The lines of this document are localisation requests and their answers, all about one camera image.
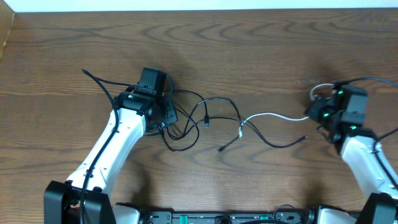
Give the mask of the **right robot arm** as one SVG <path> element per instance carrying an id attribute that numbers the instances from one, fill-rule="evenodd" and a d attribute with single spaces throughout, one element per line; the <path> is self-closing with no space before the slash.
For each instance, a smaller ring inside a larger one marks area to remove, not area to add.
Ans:
<path id="1" fill-rule="evenodd" d="M 397 223 L 397 174 L 383 153 L 380 138 L 363 126 L 366 90 L 342 85 L 329 97 L 311 93 L 310 99 L 306 115 L 326 130 L 325 139 L 349 166 L 366 198 L 357 217 L 337 208 L 320 207 L 316 223 Z"/>

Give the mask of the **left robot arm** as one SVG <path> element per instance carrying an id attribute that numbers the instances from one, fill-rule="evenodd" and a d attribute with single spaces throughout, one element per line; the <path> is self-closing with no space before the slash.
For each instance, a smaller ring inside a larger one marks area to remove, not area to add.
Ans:
<path id="1" fill-rule="evenodd" d="M 139 223 L 141 213 L 110 195 L 131 149 L 146 132 L 177 121 L 171 96 L 123 91 L 111 100 L 108 123 L 80 166 L 44 192 L 45 223 Z"/>

